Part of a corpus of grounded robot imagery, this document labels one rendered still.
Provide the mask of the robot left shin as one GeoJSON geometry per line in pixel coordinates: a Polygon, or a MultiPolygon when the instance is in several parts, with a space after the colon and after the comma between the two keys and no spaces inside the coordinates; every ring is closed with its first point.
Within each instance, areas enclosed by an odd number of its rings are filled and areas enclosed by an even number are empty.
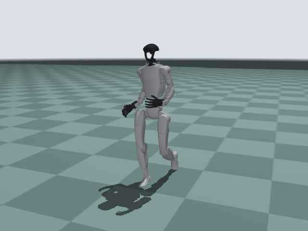
{"type": "Polygon", "coordinates": [[[167,153],[166,153],[166,156],[162,156],[164,159],[166,160],[170,160],[170,161],[174,161],[176,160],[175,156],[173,155],[173,152],[172,150],[167,147],[167,153]]]}

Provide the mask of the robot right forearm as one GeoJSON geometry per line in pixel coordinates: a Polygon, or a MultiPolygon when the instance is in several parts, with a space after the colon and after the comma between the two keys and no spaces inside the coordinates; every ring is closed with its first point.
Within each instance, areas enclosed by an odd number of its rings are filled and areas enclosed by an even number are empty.
{"type": "Polygon", "coordinates": [[[141,89],[140,95],[139,95],[138,99],[136,100],[137,103],[135,103],[135,107],[139,107],[143,103],[143,100],[144,100],[145,97],[146,97],[145,92],[142,91],[142,89],[141,89]]]}

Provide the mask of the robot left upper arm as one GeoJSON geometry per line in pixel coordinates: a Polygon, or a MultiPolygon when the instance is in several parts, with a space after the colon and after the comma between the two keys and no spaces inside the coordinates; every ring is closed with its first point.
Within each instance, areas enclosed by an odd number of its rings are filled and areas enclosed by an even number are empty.
{"type": "Polygon", "coordinates": [[[170,92],[173,86],[173,79],[171,75],[171,68],[167,65],[161,65],[159,67],[160,73],[164,76],[165,82],[167,84],[166,93],[170,92]]]}

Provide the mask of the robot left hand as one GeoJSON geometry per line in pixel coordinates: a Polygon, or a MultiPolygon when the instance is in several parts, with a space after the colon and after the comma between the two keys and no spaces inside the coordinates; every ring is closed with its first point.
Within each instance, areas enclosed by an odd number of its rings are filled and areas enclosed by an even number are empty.
{"type": "Polygon", "coordinates": [[[155,99],[146,98],[147,100],[152,101],[152,102],[145,101],[146,103],[151,103],[151,104],[145,103],[145,105],[149,105],[149,106],[146,106],[147,108],[155,108],[155,107],[158,107],[158,106],[162,106],[164,99],[158,99],[157,97],[155,97],[153,95],[151,95],[151,97],[154,97],[155,99]]]}

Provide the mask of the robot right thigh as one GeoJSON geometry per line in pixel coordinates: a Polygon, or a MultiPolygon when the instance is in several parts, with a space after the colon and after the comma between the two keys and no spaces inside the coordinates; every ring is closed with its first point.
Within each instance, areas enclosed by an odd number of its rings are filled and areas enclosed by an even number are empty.
{"type": "Polygon", "coordinates": [[[148,145],[144,143],[144,135],[145,135],[145,120],[146,120],[146,108],[139,109],[135,113],[135,121],[134,121],[134,128],[135,128],[135,139],[137,148],[140,148],[142,153],[147,151],[148,145]]]}

